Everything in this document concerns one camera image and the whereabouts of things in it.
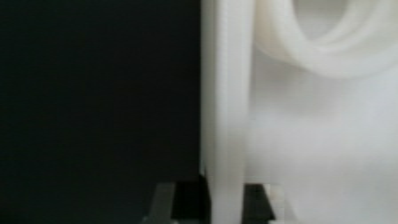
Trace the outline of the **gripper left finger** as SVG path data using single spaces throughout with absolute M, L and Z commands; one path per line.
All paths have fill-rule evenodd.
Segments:
M 140 224 L 209 224 L 211 200 L 205 178 L 156 184 Z

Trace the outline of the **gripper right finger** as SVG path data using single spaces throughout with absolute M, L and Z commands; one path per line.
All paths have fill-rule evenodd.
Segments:
M 266 187 L 259 183 L 246 183 L 243 187 L 241 224 L 271 224 L 276 220 Z

